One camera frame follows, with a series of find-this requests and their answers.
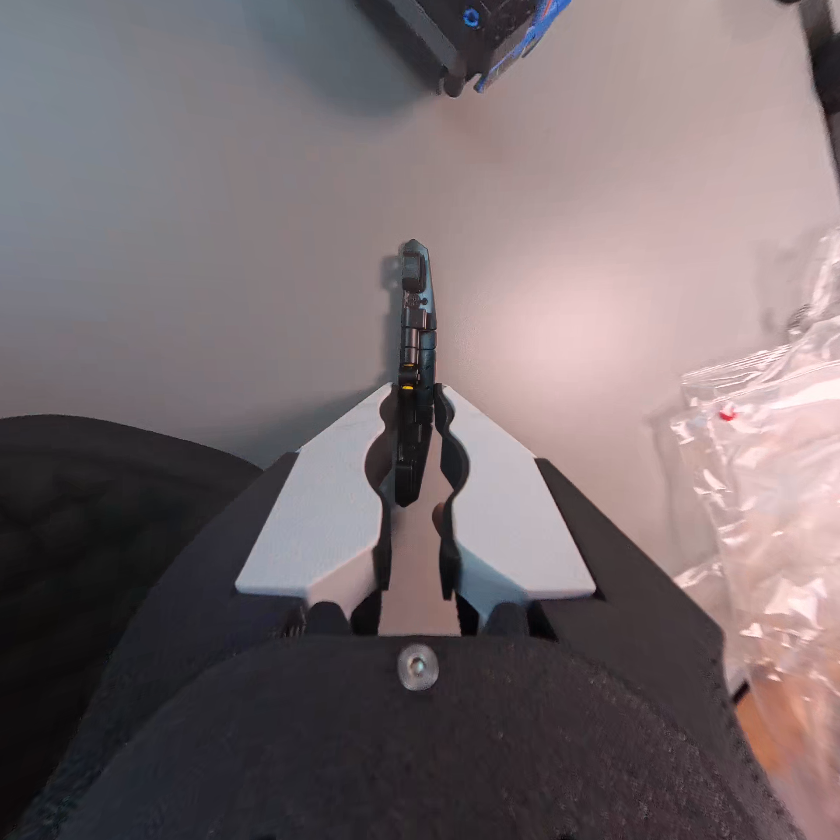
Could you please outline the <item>clear plastic bag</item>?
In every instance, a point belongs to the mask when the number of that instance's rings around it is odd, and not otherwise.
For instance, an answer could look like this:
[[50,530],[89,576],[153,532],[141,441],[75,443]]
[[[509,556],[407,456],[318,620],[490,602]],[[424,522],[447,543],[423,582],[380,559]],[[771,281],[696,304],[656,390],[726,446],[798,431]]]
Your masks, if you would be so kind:
[[794,287],[784,339],[687,373],[670,428],[717,552],[678,577],[726,586],[724,633],[780,758],[838,824],[838,227]]

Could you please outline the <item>black brick panel yellow axle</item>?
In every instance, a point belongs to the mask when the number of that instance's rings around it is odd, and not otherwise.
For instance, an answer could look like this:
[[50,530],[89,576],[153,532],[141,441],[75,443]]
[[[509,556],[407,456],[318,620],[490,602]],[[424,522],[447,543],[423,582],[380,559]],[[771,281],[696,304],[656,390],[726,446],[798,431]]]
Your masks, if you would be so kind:
[[431,262],[416,239],[400,251],[402,318],[397,382],[405,392],[431,389],[435,382],[437,315]]

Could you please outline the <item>toy brick race car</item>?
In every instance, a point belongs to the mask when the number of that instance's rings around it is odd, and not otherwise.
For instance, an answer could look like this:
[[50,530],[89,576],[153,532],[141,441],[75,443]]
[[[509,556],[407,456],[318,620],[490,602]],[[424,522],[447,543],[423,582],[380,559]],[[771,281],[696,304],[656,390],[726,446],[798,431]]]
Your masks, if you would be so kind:
[[356,1],[425,88],[483,92],[533,51],[569,1]]

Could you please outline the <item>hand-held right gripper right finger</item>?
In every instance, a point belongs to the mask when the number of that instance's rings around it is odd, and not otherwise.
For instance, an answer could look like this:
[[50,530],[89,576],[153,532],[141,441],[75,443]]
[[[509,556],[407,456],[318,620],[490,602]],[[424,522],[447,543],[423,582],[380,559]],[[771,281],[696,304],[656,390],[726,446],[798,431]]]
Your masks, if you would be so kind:
[[444,503],[439,573],[464,635],[512,604],[576,600],[595,581],[536,456],[449,385],[435,387]]

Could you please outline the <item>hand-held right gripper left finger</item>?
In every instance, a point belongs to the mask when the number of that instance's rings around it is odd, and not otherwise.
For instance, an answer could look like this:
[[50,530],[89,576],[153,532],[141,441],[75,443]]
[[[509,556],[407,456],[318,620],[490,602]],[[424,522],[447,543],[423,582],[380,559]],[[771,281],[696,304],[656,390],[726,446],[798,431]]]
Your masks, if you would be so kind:
[[248,595],[289,596],[354,611],[389,588],[396,395],[382,385],[296,452],[235,582]]

